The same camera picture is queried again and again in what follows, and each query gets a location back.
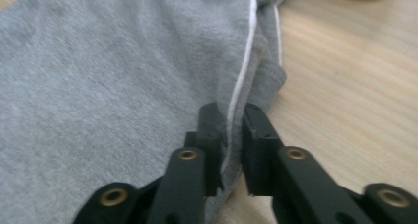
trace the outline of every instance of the gray fabric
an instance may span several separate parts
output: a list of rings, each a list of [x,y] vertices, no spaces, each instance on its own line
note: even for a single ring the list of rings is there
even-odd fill
[[[267,110],[285,80],[276,2],[257,10],[239,90],[251,0],[19,0],[0,12],[0,223],[71,223],[95,189],[145,185],[218,102],[233,132],[211,222],[238,174],[244,104]]]

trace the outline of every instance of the wooden table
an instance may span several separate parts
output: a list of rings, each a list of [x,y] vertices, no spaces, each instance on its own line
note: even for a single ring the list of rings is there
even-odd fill
[[[269,117],[285,144],[356,192],[384,182],[418,195],[418,1],[286,0],[280,13],[288,81]],[[224,223],[275,223],[270,199],[240,179]]]

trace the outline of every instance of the light wood surface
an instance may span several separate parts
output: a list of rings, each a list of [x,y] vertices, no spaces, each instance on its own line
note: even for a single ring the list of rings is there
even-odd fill
[[[288,81],[269,117],[285,144],[356,192],[384,182],[418,195],[418,0],[286,0],[280,13]],[[270,199],[240,179],[224,223],[275,223]]]

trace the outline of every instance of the gray sweatpants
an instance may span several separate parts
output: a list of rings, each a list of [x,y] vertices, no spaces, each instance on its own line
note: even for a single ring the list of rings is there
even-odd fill
[[[198,109],[225,118],[226,190],[246,102],[285,81],[282,0],[19,0],[0,12],[0,223],[71,223],[99,187],[161,176]]]

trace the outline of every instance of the gray cloth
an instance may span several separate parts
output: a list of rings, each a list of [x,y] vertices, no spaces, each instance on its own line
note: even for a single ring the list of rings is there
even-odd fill
[[[0,12],[0,223],[71,223],[112,182],[164,173],[198,109],[225,117],[213,221],[239,171],[244,105],[268,109],[281,0],[19,0]]]

